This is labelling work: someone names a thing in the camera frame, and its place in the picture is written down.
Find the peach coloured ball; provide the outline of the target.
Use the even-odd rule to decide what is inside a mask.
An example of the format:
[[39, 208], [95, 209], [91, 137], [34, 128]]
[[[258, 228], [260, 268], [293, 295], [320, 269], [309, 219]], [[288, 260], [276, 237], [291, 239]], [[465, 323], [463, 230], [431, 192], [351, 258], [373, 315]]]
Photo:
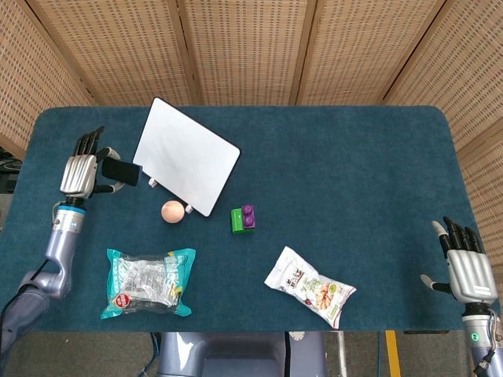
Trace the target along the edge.
[[179, 223], [184, 215], [185, 208], [177, 200], [169, 200], [161, 207], [161, 217], [169, 224]]

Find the white rectangular board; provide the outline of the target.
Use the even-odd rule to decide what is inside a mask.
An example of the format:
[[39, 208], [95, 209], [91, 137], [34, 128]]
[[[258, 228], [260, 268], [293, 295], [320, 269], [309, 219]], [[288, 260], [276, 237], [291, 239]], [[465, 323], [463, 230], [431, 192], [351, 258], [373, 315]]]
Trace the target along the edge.
[[155, 97], [133, 163], [151, 180], [208, 217], [239, 157], [237, 146]]

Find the yellow floor tape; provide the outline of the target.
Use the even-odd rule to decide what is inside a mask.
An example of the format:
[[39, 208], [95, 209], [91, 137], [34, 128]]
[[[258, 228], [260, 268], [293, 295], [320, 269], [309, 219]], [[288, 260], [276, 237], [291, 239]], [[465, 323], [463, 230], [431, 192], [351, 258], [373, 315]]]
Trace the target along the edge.
[[394, 330], [385, 331], [387, 345], [387, 357], [389, 364], [390, 377], [402, 377], [396, 332]]

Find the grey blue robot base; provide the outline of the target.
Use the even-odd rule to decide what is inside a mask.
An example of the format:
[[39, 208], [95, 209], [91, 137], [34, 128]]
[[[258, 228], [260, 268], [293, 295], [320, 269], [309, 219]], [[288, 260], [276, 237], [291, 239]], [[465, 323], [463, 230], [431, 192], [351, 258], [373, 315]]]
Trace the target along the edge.
[[165, 332], [156, 377], [327, 377], [323, 334]]

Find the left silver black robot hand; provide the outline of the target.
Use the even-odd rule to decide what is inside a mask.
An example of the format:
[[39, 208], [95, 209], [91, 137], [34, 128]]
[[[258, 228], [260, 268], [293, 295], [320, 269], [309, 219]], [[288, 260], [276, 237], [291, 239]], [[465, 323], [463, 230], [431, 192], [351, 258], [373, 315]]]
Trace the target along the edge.
[[100, 126], [81, 136], [75, 144], [74, 152], [66, 162], [60, 192], [68, 202], [89, 199], [94, 193], [115, 193], [125, 185], [118, 178], [111, 185], [96, 183], [99, 163], [106, 158], [121, 161], [119, 153], [111, 147], [97, 150], [104, 129], [103, 126]]

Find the teal snack bag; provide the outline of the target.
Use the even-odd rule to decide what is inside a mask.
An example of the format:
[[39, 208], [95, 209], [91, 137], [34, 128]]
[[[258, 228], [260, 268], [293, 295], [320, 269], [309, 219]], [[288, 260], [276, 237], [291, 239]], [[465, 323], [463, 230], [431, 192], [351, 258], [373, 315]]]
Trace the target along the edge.
[[163, 255], [131, 256], [107, 250], [108, 304], [101, 319], [138, 311], [173, 313], [187, 317], [192, 310], [182, 302], [196, 251], [184, 248]]

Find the blue table mat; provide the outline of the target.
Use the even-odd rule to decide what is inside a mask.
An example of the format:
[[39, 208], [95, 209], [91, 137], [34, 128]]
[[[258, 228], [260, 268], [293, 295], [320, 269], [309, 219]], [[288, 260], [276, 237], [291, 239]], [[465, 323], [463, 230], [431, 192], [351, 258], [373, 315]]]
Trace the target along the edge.
[[[457, 330], [463, 306], [425, 287], [449, 275], [433, 221], [475, 227], [453, 140], [434, 107], [186, 107], [240, 149], [210, 216], [168, 225], [167, 190], [141, 177], [99, 194], [72, 265], [72, 289], [44, 331], [324, 331], [327, 324], [264, 281], [285, 246], [357, 291], [340, 327]], [[232, 234], [230, 211], [255, 208], [255, 231]], [[183, 302], [192, 314], [101, 319], [109, 248], [131, 255], [196, 250]]]

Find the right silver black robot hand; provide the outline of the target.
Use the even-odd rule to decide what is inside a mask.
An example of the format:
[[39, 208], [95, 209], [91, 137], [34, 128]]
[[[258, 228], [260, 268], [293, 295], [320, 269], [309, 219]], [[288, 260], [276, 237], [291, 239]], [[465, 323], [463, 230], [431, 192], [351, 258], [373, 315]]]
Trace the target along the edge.
[[452, 295], [464, 305], [491, 306], [497, 300], [497, 287], [478, 234], [448, 217], [443, 221], [443, 224], [438, 221], [431, 224], [439, 239], [450, 281], [440, 283], [422, 274], [422, 283], [433, 291]]

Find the woven wooden folding screen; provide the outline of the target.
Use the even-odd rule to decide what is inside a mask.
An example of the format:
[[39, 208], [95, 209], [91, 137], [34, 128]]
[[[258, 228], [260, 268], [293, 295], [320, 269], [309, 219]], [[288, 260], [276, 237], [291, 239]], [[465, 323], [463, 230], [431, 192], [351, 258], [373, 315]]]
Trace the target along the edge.
[[429, 104], [503, 272], [503, 0], [0, 0], [0, 148], [66, 105]]

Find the black rectangular object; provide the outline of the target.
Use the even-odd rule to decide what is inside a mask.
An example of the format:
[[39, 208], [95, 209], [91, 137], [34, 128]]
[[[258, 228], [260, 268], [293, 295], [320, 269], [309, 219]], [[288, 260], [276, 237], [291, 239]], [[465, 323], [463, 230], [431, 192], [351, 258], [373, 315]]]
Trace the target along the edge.
[[142, 169], [139, 165], [106, 157], [101, 165], [101, 174], [129, 186], [136, 186]]

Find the white snack bag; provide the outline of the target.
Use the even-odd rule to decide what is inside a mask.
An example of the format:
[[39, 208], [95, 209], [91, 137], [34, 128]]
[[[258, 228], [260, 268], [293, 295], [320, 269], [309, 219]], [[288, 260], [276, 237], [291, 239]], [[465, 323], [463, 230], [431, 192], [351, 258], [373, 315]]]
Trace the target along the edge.
[[344, 305], [357, 289], [321, 275], [310, 263], [285, 246], [264, 284], [291, 295], [338, 329]]

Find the green and purple toy block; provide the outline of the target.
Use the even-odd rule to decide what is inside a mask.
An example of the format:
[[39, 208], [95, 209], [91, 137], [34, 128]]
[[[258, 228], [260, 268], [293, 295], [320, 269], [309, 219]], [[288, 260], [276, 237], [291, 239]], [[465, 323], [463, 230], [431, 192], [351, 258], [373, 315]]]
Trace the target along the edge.
[[232, 234], [250, 233], [255, 231], [255, 208], [245, 204], [230, 211]]

